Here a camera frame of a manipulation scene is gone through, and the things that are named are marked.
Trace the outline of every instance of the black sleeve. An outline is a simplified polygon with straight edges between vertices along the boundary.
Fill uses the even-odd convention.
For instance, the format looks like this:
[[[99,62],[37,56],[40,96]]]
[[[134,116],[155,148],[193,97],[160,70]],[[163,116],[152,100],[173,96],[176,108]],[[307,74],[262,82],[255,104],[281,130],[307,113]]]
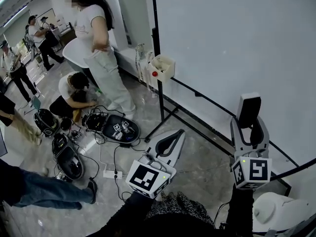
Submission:
[[[253,190],[238,190],[233,188],[232,199],[229,203],[229,212],[225,230],[238,236],[252,237],[252,197]]]
[[[97,236],[118,236],[125,229],[134,229],[135,225],[141,224],[147,213],[150,211],[154,199],[133,192],[125,205],[101,228],[100,231],[89,235]]]

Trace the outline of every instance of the human hand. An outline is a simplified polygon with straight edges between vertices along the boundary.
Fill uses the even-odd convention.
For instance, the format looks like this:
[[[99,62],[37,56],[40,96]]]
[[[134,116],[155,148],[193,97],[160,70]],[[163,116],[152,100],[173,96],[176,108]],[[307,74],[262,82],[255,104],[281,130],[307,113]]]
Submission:
[[[89,106],[90,107],[92,107],[92,106],[95,106],[95,105],[97,105],[98,103],[96,102],[96,101],[91,101],[90,103],[89,103]]]
[[[102,44],[102,43],[94,43],[92,47],[92,53],[94,53],[95,50],[100,50],[103,52],[107,52],[109,47],[109,43]]]

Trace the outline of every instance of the extension cord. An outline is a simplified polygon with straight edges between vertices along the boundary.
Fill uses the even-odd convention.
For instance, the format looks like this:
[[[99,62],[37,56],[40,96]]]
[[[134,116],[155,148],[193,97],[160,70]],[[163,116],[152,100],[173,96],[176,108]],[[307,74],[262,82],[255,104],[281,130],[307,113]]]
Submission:
[[[103,171],[103,177],[105,177],[105,178],[114,179],[115,176],[117,176],[116,179],[122,179],[123,178],[123,172],[117,171],[117,174],[115,174],[115,171],[111,171],[111,170],[104,170]]]

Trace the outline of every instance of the blue jeans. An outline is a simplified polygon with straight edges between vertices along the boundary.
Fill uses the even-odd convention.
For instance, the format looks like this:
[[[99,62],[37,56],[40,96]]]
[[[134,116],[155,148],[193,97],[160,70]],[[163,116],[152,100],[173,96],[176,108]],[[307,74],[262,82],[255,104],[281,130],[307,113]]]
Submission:
[[[22,173],[25,193],[14,206],[25,207],[32,204],[56,209],[81,209],[79,202],[91,203],[93,200],[93,191],[89,188],[81,190],[56,178],[42,177],[25,170]]]

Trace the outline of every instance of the gray marble floor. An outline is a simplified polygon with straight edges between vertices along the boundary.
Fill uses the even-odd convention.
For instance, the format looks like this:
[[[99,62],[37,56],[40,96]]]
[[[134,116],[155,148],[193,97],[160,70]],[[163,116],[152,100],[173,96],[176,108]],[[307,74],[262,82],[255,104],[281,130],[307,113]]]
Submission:
[[[41,72],[36,68],[36,63],[28,65],[29,77],[37,81],[37,88],[41,92],[41,107],[48,109],[49,105],[59,96],[58,81],[70,72],[72,68],[67,62],[56,64],[49,72]],[[157,124],[159,124],[160,114],[158,98],[144,86],[134,81],[126,75],[122,75],[124,84],[130,90],[137,106],[135,121],[141,128],[141,137],[145,137]],[[95,88],[90,87],[89,97],[96,97]],[[14,84],[11,84],[6,93],[10,99],[18,106],[24,106],[25,100]],[[104,96],[98,97],[100,104],[108,105]],[[33,114],[25,115],[25,119],[35,125]],[[179,112],[179,116],[187,122],[193,124],[198,129],[204,131],[208,136],[232,151],[229,145],[221,141],[216,135],[205,129],[186,114]],[[186,140],[181,157],[176,165],[177,175],[173,182],[166,188],[166,192],[182,191],[190,199],[200,202],[205,206],[209,215],[214,218],[218,207],[231,198],[233,178],[229,169],[228,156],[219,151],[212,144],[198,136],[194,131],[187,128],[175,118],[170,118],[157,132],[182,128],[186,131]],[[54,176],[55,162],[51,151],[52,139],[43,139],[39,147],[29,146],[28,154],[21,165],[21,168],[28,171],[41,171],[43,167],[49,169],[49,176]],[[113,170],[113,152],[116,144],[106,143],[101,147],[95,143],[93,134],[87,134],[78,140],[78,143],[85,148],[82,152],[99,162],[99,152],[103,162],[108,164],[107,169]],[[142,141],[137,149],[144,149],[145,143]],[[118,169],[126,175],[134,159],[138,159],[141,152],[132,149],[119,148],[116,154]],[[74,184],[80,188],[87,185],[88,178],[94,176],[97,171],[96,164],[84,158],[86,172],[84,177]],[[83,204],[81,211],[77,210],[57,210],[36,206],[25,208],[6,207],[8,227],[12,236],[17,237],[83,237],[91,234],[103,227],[110,217],[123,205],[118,198],[117,188],[113,179],[103,178],[105,166],[101,163],[100,171],[95,178],[99,186],[97,202],[94,205]],[[130,191],[125,180],[119,180],[120,192]],[[259,190],[254,195],[258,197],[266,191],[274,191],[284,194],[285,187],[278,182],[272,182],[264,189]],[[220,213],[217,223],[224,221],[227,217],[228,206]]]

